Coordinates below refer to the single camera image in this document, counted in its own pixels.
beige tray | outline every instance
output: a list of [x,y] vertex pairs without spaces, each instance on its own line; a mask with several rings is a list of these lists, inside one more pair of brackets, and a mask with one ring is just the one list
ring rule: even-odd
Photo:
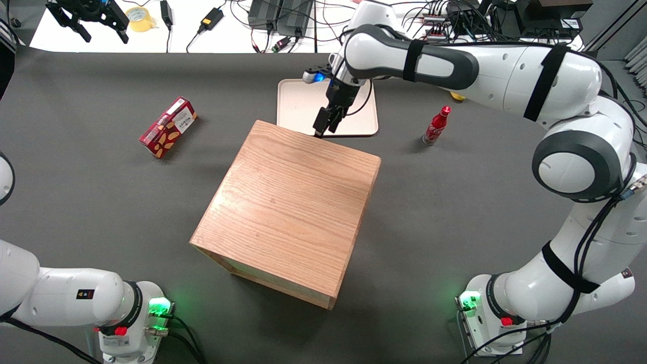
[[[283,128],[314,135],[313,123],[320,108],[328,105],[325,97],[328,80],[315,84],[305,84],[300,79],[288,79],[279,82],[276,124]],[[366,100],[370,85],[366,82],[350,108],[357,110]],[[371,136],[377,133],[377,109],[375,106],[375,89],[362,111],[342,120],[336,133],[327,131],[324,137]]]

gray mat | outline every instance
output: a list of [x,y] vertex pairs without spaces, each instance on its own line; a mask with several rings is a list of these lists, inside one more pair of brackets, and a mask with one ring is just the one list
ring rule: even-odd
[[[527,120],[453,104],[429,85],[377,82],[378,135],[334,140],[383,162],[331,312],[233,277],[188,245],[252,123],[276,121],[278,82],[324,61],[21,49],[0,102],[0,149],[17,172],[16,191],[0,209],[1,238],[42,266],[154,280],[214,364],[459,363],[453,296],[474,275],[526,263],[571,208],[532,177],[543,130]],[[200,120],[158,161],[137,139],[179,95]],[[435,147],[423,147],[421,134],[445,104],[454,108],[446,131]],[[636,292],[572,318],[555,333],[549,363],[647,356],[639,340],[646,257],[632,265]],[[81,328],[47,331],[85,348]],[[6,328],[0,353],[1,363],[80,362]],[[192,362],[164,340],[158,364]]]

black strap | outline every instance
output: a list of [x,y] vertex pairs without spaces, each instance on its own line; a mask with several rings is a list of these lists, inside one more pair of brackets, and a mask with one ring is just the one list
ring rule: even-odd
[[133,307],[130,309],[130,312],[124,317],[124,319],[121,320],[119,323],[114,324],[112,326],[99,326],[99,331],[101,331],[103,335],[114,336],[115,330],[118,327],[129,328],[130,326],[133,325],[133,323],[135,323],[135,321],[137,320],[137,317],[139,317],[139,313],[142,310],[142,304],[143,304],[142,290],[139,288],[139,286],[137,286],[137,283],[135,282],[125,280],[124,283],[128,284],[133,289],[133,295],[135,295]]
[[402,70],[402,79],[405,81],[415,82],[415,68],[418,66],[418,60],[422,54],[422,48],[427,44],[423,40],[412,40],[409,43],[409,50],[404,61]]
[[16,313],[16,311],[18,311],[19,307],[20,307],[20,305],[12,308],[8,312],[5,312],[3,315],[0,315],[0,323],[6,322],[7,320],[9,320],[11,318],[11,316],[13,316],[14,313]]
[[532,90],[532,95],[528,101],[528,106],[523,117],[532,121],[537,121],[539,113],[542,112],[543,104],[546,102],[548,92],[555,81],[555,76],[562,66],[564,56],[569,51],[565,45],[554,46],[542,61],[543,70],[537,79],[537,84]]
[[542,248],[543,258],[546,259],[546,264],[551,268],[553,273],[560,277],[564,283],[568,284],[571,288],[582,293],[591,293],[595,291],[600,285],[597,283],[589,282],[588,280],[578,277],[555,255],[551,249],[551,242],[547,242]]

velcro strap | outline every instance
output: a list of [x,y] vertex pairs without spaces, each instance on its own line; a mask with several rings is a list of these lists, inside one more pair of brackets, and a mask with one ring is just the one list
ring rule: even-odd
[[13,316],[14,313],[16,313],[16,311],[18,311],[19,307],[20,307],[20,305],[12,308],[8,312],[5,312],[3,315],[0,315],[0,323],[6,322],[7,320],[9,320],[11,318],[11,316]]
[[406,81],[415,82],[415,68],[418,66],[418,60],[422,54],[422,48],[427,44],[423,40],[412,40],[409,43],[409,50],[406,54],[404,61],[404,69],[402,70],[402,79]]
[[539,113],[542,112],[543,104],[548,97],[548,92],[551,90],[555,76],[557,76],[564,56],[568,51],[569,47],[556,45],[546,54],[546,57],[542,61],[542,73],[539,75],[539,79],[537,79],[537,84],[535,84],[534,90],[532,90],[528,106],[526,106],[526,111],[523,114],[523,117],[526,119],[537,121],[539,118]]
[[555,255],[551,249],[551,242],[547,242],[542,248],[543,258],[546,264],[551,268],[553,273],[560,277],[564,283],[568,284],[571,288],[582,293],[591,293],[595,291],[600,285],[597,283],[589,282],[588,280],[578,277]]

box top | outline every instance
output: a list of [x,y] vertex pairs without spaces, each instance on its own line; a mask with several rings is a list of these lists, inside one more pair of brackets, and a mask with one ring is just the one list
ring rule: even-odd
[[337,297],[380,163],[256,121],[191,244]]

